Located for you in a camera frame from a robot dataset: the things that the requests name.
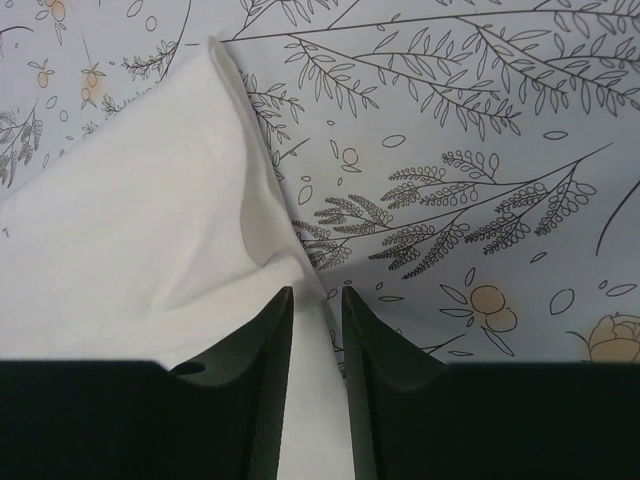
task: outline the wallpaper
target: wallpaper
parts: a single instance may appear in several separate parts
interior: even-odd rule
[[[0,198],[213,35],[339,361],[344,285],[444,361],[638,357],[640,0],[2,2]]]

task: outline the small leaf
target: small leaf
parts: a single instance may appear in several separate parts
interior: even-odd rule
[[[509,355],[510,357],[515,356],[515,354],[509,348],[509,346],[506,343],[504,343],[504,340],[502,340],[497,334],[495,334],[488,328],[485,328],[485,327],[480,327],[480,328],[482,328],[482,331],[487,336],[487,338],[491,341],[491,343],[493,343],[496,347],[498,347],[502,353]]]
[[[542,260],[544,257],[547,256],[547,252],[540,252],[538,253],[536,256],[534,256],[529,263],[536,263],[539,260]]]
[[[383,295],[382,297],[378,297],[378,300],[381,302],[392,303],[392,302],[400,302],[404,300],[404,297],[397,297],[395,295]]]
[[[298,60],[300,60],[301,58],[303,58],[305,56],[304,52],[298,52],[298,53],[294,53],[293,55],[291,55],[289,58],[287,58],[284,63],[289,63],[289,62],[296,62]]]
[[[398,32],[396,31],[396,32],[394,32],[394,33],[392,33],[392,34],[387,35],[386,37],[384,37],[384,38],[382,39],[382,41],[378,44],[378,46],[377,46],[376,48],[374,48],[374,49],[373,49],[374,53],[375,53],[378,49],[380,49],[380,48],[384,47],[384,46],[385,46],[385,45],[387,45],[389,42],[391,42],[394,38],[396,38],[396,36],[397,36],[397,35],[398,35]]]
[[[407,86],[409,87],[409,94],[413,99],[418,101],[418,89],[416,88],[416,84],[410,78],[407,79]]]
[[[607,290],[605,295],[607,297],[619,297],[621,295],[626,295],[627,293],[635,290],[637,285],[633,283],[627,283],[625,285],[618,285],[617,287],[610,288]]]
[[[305,185],[300,189],[300,192],[298,193],[298,205],[304,205],[309,200],[311,200],[312,196],[313,196],[313,186]]]
[[[461,303],[462,305],[466,305],[467,304],[466,297],[462,293],[460,293],[458,290],[456,290],[455,288],[450,287],[448,285],[443,285],[442,283],[440,284],[440,288],[442,290],[444,290],[444,293],[449,295],[456,302]]]
[[[440,311],[445,315],[449,315],[454,318],[466,318],[473,315],[471,310],[467,310],[464,308],[441,308]]]
[[[567,135],[569,135],[567,132],[561,132],[559,130],[552,130],[550,132],[547,132],[547,133],[543,134],[542,136],[544,138],[546,138],[547,140],[562,140]]]
[[[600,47],[602,47],[602,44],[604,43],[604,39],[606,38],[606,36],[606,33],[602,34],[593,42],[593,45],[591,45],[591,55],[595,55],[596,53],[598,53]]]
[[[556,293],[549,302],[549,313],[560,315],[571,308],[576,299],[576,292],[572,288],[566,288]]]
[[[287,5],[286,2],[280,2],[280,5],[282,5],[282,10],[284,10],[284,13],[287,15],[287,18],[289,19],[289,21],[293,23],[294,27],[297,27],[298,22],[296,21],[296,17],[293,15],[293,12],[291,11],[291,7],[289,7],[289,5]]]
[[[476,276],[476,267],[473,267],[471,270],[467,272],[467,275],[464,277],[464,286],[469,287],[473,283],[473,279]]]
[[[334,141],[334,140],[329,140],[329,143],[331,143],[331,149],[333,150],[333,155],[339,159],[339,151],[338,151],[338,144]]]
[[[348,173],[362,173],[362,170],[360,170],[358,167],[354,167],[353,165],[340,165],[340,168]]]

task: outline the fern illustration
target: fern illustration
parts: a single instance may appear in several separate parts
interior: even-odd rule
[[[369,259],[391,260],[388,265],[390,270],[397,270],[419,260],[419,263],[414,264],[402,277],[414,278],[450,255],[461,240],[468,244],[484,243],[485,255],[513,247],[531,233],[530,217],[534,217],[543,206],[547,207],[544,209],[546,213],[539,220],[535,233],[537,236],[549,233],[562,219],[577,212],[580,205],[586,205],[589,197],[596,194],[593,186],[578,182],[574,177],[584,160],[608,146],[610,145],[594,150],[544,175],[508,183],[502,183],[496,178],[500,163],[497,155],[485,157],[479,152],[447,152],[441,159],[449,168],[453,168],[458,175],[473,175],[477,179],[449,181],[447,176],[452,173],[446,168],[412,167],[399,170],[390,178],[399,181],[407,178],[412,178],[413,181],[426,180],[423,182],[425,184],[405,182],[400,189],[390,190],[383,198],[390,201],[390,206],[402,208],[415,202],[403,204],[403,197],[399,196],[401,193],[405,194],[416,188],[435,188],[437,192],[445,192],[444,189],[447,188],[449,202],[446,205],[444,201],[440,204],[436,202],[436,206],[453,207],[449,211],[436,213],[416,222],[393,225],[393,216],[385,208],[365,197],[349,194],[347,198],[326,199],[328,207],[316,212],[316,217],[320,218],[319,223],[331,225],[331,230],[300,221],[295,221],[294,227],[298,230],[300,241],[307,250],[312,264],[319,269],[331,268],[346,261],[352,253],[351,249],[345,246],[347,242],[384,233],[385,237],[381,241],[383,248],[369,255]],[[461,157],[474,160],[469,163],[462,161]],[[455,196],[466,194],[465,189],[468,185],[474,188],[482,186],[483,197],[475,191],[476,196],[473,199],[468,198],[465,202],[459,203],[451,202]],[[465,218],[473,218],[470,212],[489,203],[494,205],[498,217],[472,231]],[[427,208],[431,207],[428,201],[423,204]],[[312,238],[303,238],[302,233],[305,232]]]
[[[40,147],[42,121],[36,118],[34,106],[22,123],[13,111],[0,112],[0,178],[10,188],[19,163],[29,165]]]

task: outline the leaf illustration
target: leaf illustration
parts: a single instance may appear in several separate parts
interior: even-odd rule
[[[400,302],[404,300],[404,297],[397,297],[395,295],[383,295],[382,297],[378,297],[378,300],[386,303]]]
[[[445,315],[449,315],[454,318],[467,318],[473,315],[472,310],[467,310],[464,308],[441,308],[440,311]]]
[[[464,286],[469,287],[473,283],[473,279],[476,276],[476,267],[473,267],[471,270],[467,272],[464,277]]]
[[[442,283],[440,284],[440,288],[444,290],[444,292],[451,298],[453,298],[456,302],[461,303],[462,305],[467,304],[466,297],[455,288],[448,285],[443,285]]]
[[[566,288],[556,293],[549,302],[549,313],[560,315],[571,308],[576,299],[576,292],[572,288]]]
[[[384,37],[382,41],[378,44],[378,46],[373,49],[373,51],[376,52],[382,47],[384,47],[385,45],[387,45],[389,42],[391,42],[394,38],[396,38],[396,36],[398,36],[398,31]]]
[[[542,260],[544,257],[547,256],[547,252],[540,252],[537,255],[535,255],[530,261],[529,263],[536,263],[539,260]]]
[[[461,352],[459,350],[449,350],[448,353],[450,355],[453,355],[454,357],[471,357],[471,356],[473,356],[473,353]]]
[[[617,287],[612,287],[609,290],[607,290],[607,292],[605,293],[605,295],[607,297],[619,297],[621,295],[626,295],[627,293],[635,290],[638,287],[638,285],[634,284],[634,283],[627,283],[624,285],[618,285]]]
[[[491,341],[491,343],[493,343],[496,347],[498,347],[502,353],[509,355],[510,357],[515,356],[515,354],[509,348],[509,346],[496,333],[492,332],[491,330],[485,327],[480,327],[480,328],[482,328],[482,331],[487,336],[487,338]]]

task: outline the black outline drawing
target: black outline drawing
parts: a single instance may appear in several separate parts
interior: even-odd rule
[[[280,145],[284,140],[291,140],[286,132],[287,125],[283,123],[281,109],[288,108],[291,118],[296,124],[299,124],[298,115],[300,112],[304,112],[300,100],[288,95],[287,86],[284,83],[275,83],[264,90],[259,88],[255,75],[243,72],[240,74],[267,146],[273,147],[274,136]]]
[[[464,278],[464,285],[466,288],[471,287],[475,279],[475,275],[476,275],[475,267],[471,268],[467,272]],[[444,285],[441,283],[440,288],[456,303],[460,305],[468,306],[467,308],[441,308],[439,309],[440,313],[444,313],[445,315],[448,315],[449,317],[452,317],[452,318],[468,319],[466,323],[466,328],[470,328],[474,325],[476,316],[484,316],[484,324],[486,325],[486,327],[483,325],[480,325],[480,328],[484,331],[487,338],[504,354],[509,355],[511,357],[514,356],[513,351],[506,344],[504,339],[500,337],[500,334],[514,330],[518,326],[518,316],[507,305],[507,300],[504,298],[504,295],[502,295],[496,287],[494,287],[493,285],[480,285],[479,287],[474,288],[473,291],[471,291],[468,294],[468,298],[467,298],[467,295],[463,294],[458,289],[451,287],[449,285]],[[480,293],[479,295],[481,295],[484,298],[484,301],[486,302],[487,289],[495,290],[495,293],[493,294],[494,300],[497,298],[496,295],[501,298],[498,304],[491,306],[490,310],[487,310],[485,308],[486,305],[482,305],[481,307],[477,303],[474,304],[474,298],[473,298],[476,292],[480,292],[482,290],[482,293]],[[475,302],[478,302],[480,300],[482,300],[482,298],[481,299],[476,298]],[[501,314],[502,312],[508,312],[513,317],[512,318],[513,324],[507,324],[498,328],[498,325],[494,323],[494,325],[492,326],[490,324],[492,323],[490,317],[493,315]]]
[[[620,210],[622,210],[622,207],[624,207],[624,204],[629,201],[629,199],[635,193],[638,187],[640,187],[640,180],[638,180],[636,184],[633,186],[633,188],[627,192],[627,194],[624,196],[622,201],[618,204],[618,206],[615,208],[613,213],[607,219],[607,223],[605,223],[604,228],[602,229],[602,232],[600,232],[600,237],[598,238],[598,244],[596,245],[596,257],[600,254],[600,249],[602,248],[602,242],[604,241],[604,236],[607,234],[607,230],[611,226],[611,223],[616,218],[616,215],[620,213]]]
[[[313,185],[304,185],[298,192],[298,205],[304,205],[313,198]]]
[[[153,28],[149,27],[149,20],[153,20]],[[144,28],[147,30],[147,32],[155,31],[155,29],[158,28],[158,19],[153,15],[149,15],[144,22]]]
[[[146,80],[149,78],[149,75],[152,71],[156,71],[160,76],[158,81],[162,81],[167,75],[169,67],[171,66],[171,63],[175,58],[178,48],[180,47],[180,42],[182,41],[184,31],[187,28],[189,15],[191,14],[191,1],[192,0],[188,0],[189,3],[187,4],[187,13],[184,16],[180,34],[178,35],[178,39],[175,42],[165,42],[164,40],[162,40],[160,46],[157,47],[158,53],[156,55],[149,55],[149,59],[147,60],[143,60],[138,55],[135,55],[133,57],[133,62],[129,62],[126,57],[122,59],[122,67],[124,67],[127,72],[131,74],[131,78],[133,80],[135,80],[136,77],[140,77]]]
[[[16,122],[15,112],[0,112],[0,178],[7,188],[13,184],[18,164],[27,166],[40,146],[42,121],[36,118],[37,105],[22,123]]]
[[[542,236],[557,228],[560,222],[579,209],[579,205],[589,202],[588,196],[596,193],[591,185],[575,180],[578,167],[584,160],[610,145],[535,178],[505,183],[494,179],[500,163],[495,154],[486,159],[484,155],[474,155],[472,152],[447,152],[442,155],[442,161],[449,170],[425,166],[404,168],[393,173],[389,177],[391,181],[404,183],[382,196],[383,201],[390,202],[386,208],[360,195],[327,198],[325,202],[329,207],[317,211],[315,216],[322,218],[319,225],[332,225],[334,232],[343,234],[339,237],[332,237],[331,230],[308,222],[294,220],[293,225],[300,233],[299,238],[309,259],[319,270],[344,263],[352,253],[345,244],[358,238],[387,234],[382,240],[382,246],[387,248],[369,258],[392,259],[389,270],[415,262],[422,256],[422,252],[416,247],[430,242],[427,255],[402,277],[413,278],[448,255],[460,240],[465,243],[488,242],[483,248],[485,254],[493,254],[519,243],[532,231],[525,222],[525,216],[533,215],[534,209],[543,205],[543,202],[547,207],[546,213],[540,217],[534,233]],[[448,180],[445,179],[447,175],[455,175],[457,178]],[[434,188],[435,193],[421,193],[422,189],[428,192],[428,189]],[[493,189],[499,193],[491,194]],[[427,207],[454,208],[417,221],[391,225],[393,216],[389,214],[389,210],[418,202]],[[472,231],[471,226],[462,221],[463,216],[488,203],[497,203],[497,218]],[[311,238],[302,238],[302,232]]]
[[[382,146],[386,148],[396,148],[407,141],[404,135],[389,135],[382,139]]]
[[[529,263],[536,263],[539,262],[540,260],[542,260],[544,257],[546,257],[548,254],[548,252],[540,252],[536,255],[533,256],[533,258],[531,260],[529,260]]]
[[[338,0],[331,1],[336,7],[338,6]],[[327,10],[331,9],[329,0],[306,0],[306,2],[305,0],[240,0],[240,6],[245,11],[246,15],[242,28],[233,36],[233,40],[238,39],[238,37],[242,35],[247,28],[255,23],[263,13],[269,10],[276,3],[280,3],[282,12],[294,27],[298,26],[298,21],[301,23],[302,21],[311,23],[311,17],[315,14],[315,9],[318,8],[318,6],[322,6]]]
[[[381,297],[378,297],[378,300],[385,303],[394,303],[401,302],[404,300],[404,297],[400,297],[398,295],[382,295]]]
[[[422,112],[431,105],[434,119],[441,126],[455,113],[464,130],[476,129],[483,140],[489,128],[498,134],[506,130],[511,130],[516,135],[521,134],[520,127],[515,123],[515,118],[521,113],[514,109],[516,99],[533,107],[536,115],[545,106],[553,112],[558,112],[561,108],[568,109],[573,101],[582,106],[585,114],[589,114],[597,106],[614,116],[625,105],[640,110],[640,101],[636,95],[640,88],[624,86],[624,77],[632,71],[640,73],[640,55],[637,48],[631,45],[632,38],[627,34],[630,29],[640,33],[640,20],[637,17],[640,7],[634,2],[629,2],[628,5],[616,2],[613,6],[594,2],[576,8],[570,2],[565,2],[560,7],[562,8],[556,8],[545,1],[530,10],[509,10],[507,7],[502,11],[474,11],[411,19],[399,19],[399,15],[396,15],[388,22],[338,27],[335,24],[347,13],[344,12],[327,28],[238,38],[239,33],[244,31],[243,28],[238,35],[226,42],[288,36],[297,40],[307,58],[321,55],[342,65],[360,64],[375,68],[384,85],[395,86],[398,79],[403,78],[410,96],[416,102],[422,102]],[[507,19],[524,19],[528,15],[535,15],[539,19],[548,18],[548,28],[507,34],[507,26],[510,24]],[[492,21],[497,18],[498,22],[505,20],[505,26],[486,24],[485,17],[491,17]],[[460,45],[456,45],[452,39],[453,29],[440,38],[430,38],[430,22],[445,20],[458,22],[453,36],[460,36],[464,30],[468,32],[469,36]],[[398,28],[417,25],[420,29],[408,48],[399,49],[394,41],[398,31],[390,34],[386,31],[392,25]],[[385,32],[385,36],[371,51],[358,55],[339,52],[310,39],[316,33],[357,31],[369,27]],[[594,38],[593,32],[603,28],[605,33]],[[573,35],[574,31],[583,35],[587,41],[569,51],[567,45],[570,42],[566,40],[566,34]],[[544,52],[551,50],[539,48],[544,42],[555,45],[558,55],[545,56]],[[294,45],[289,44],[287,47],[295,48]],[[310,48],[317,53],[309,55]],[[403,66],[394,68],[394,62]],[[500,82],[493,78],[494,72],[500,76]],[[471,80],[472,76],[477,81],[461,83],[465,78]],[[419,85],[427,88],[427,91],[421,94]],[[316,90],[320,90],[322,86],[316,87]],[[362,92],[358,92],[357,87],[351,91],[354,97],[360,93]],[[377,105],[368,94],[365,96],[365,107]],[[357,115],[353,108],[352,112],[354,116]]]
[[[620,297],[622,295],[626,295],[627,293],[632,292],[638,287],[635,283],[625,283],[623,285],[617,285],[615,287],[611,287],[606,291],[605,295],[609,298]]]
[[[2,51],[2,45],[4,44],[4,37],[2,36],[6,32],[10,32],[11,30],[27,30],[33,33],[33,29],[29,27],[25,27],[24,25],[14,25],[13,27],[7,27],[0,30],[0,60],[4,58],[4,52]]]
[[[140,10],[142,10],[143,5],[144,5],[144,0],[134,0],[134,2],[129,6],[129,9],[127,10],[127,18],[133,18],[138,13],[140,13]]]
[[[558,141],[558,140],[562,140],[563,138],[567,138],[569,134],[567,132],[563,132],[560,130],[551,130],[549,132],[546,132],[544,134],[542,134],[542,136],[547,139],[547,140],[551,140],[551,141]]]
[[[54,30],[56,32],[56,37],[58,38],[58,43],[60,45],[62,45],[62,32],[67,30],[67,27],[65,26],[64,20],[67,16],[66,14],[66,7],[64,6],[63,2],[60,2],[58,0],[54,0],[51,5],[49,6],[49,4],[46,4],[45,2],[43,2],[43,0],[36,0],[38,2],[38,5],[40,5],[41,7],[43,7],[43,10],[40,10],[38,13],[36,13],[35,19],[40,21],[40,20],[44,20],[46,18],[49,17],[49,14],[51,14],[51,18],[53,19],[54,22]],[[53,11],[53,9],[56,7],[56,5],[60,5],[60,8],[62,8],[62,13],[60,13],[60,11],[58,11],[58,15],[56,15],[56,13]]]
[[[561,315],[569,310],[576,301],[576,292],[573,288],[563,288],[549,301],[549,313],[551,315]]]

